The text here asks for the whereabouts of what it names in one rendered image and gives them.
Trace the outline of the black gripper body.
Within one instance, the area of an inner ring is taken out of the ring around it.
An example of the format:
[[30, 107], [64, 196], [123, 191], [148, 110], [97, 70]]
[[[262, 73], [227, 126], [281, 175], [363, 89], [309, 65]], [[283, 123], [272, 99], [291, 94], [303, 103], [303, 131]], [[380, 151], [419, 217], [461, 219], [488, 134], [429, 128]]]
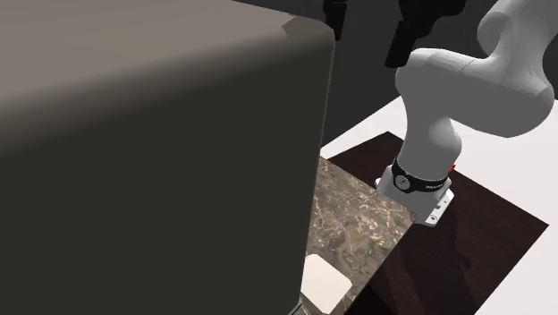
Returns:
[[397, 0], [402, 19], [411, 25], [428, 26], [444, 16], [460, 14], [465, 0]]

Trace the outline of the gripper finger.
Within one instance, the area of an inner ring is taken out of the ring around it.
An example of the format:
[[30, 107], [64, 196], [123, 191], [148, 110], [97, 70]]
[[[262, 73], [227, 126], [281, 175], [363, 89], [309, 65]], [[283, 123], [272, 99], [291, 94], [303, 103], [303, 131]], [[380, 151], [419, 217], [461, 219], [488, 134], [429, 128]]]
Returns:
[[325, 24], [334, 31], [335, 40], [342, 37], [342, 29], [347, 10], [348, 0], [324, 0], [323, 12]]
[[418, 38], [424, 38], [431, 31], [431, 21], [399, 20], [385, 59], [388, 68], [403, 67], [413, 51]]

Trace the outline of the dark wood robot stand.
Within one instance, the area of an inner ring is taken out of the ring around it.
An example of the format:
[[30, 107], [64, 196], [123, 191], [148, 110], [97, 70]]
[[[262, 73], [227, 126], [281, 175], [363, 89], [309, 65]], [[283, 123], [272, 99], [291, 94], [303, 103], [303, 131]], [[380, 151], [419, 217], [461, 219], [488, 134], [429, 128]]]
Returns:
[[333, 315], [476, 315], [547, 225], [459, 172], [421, 225], [372, 185], [401, 144], [386, 132], [320, 165], [311, 248], [352, 282]]

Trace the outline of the large grey cabinet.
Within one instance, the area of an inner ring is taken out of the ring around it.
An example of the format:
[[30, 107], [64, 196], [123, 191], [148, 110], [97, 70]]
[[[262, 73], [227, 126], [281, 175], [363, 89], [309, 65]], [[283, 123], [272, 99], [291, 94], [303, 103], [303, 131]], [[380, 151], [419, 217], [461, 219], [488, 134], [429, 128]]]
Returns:
[[334, 46], [235, 0], [0, 0], [0, 315], [294, 315]]

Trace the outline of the white rounded square plate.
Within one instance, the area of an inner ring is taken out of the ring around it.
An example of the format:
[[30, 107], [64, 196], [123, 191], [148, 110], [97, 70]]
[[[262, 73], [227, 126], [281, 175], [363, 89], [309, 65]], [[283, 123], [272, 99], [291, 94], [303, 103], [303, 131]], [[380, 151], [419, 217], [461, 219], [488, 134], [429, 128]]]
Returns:
[[331, 315], [351, 287], [350, 279], [319, 255], [305, 258], [300, 291], [322, 313]]

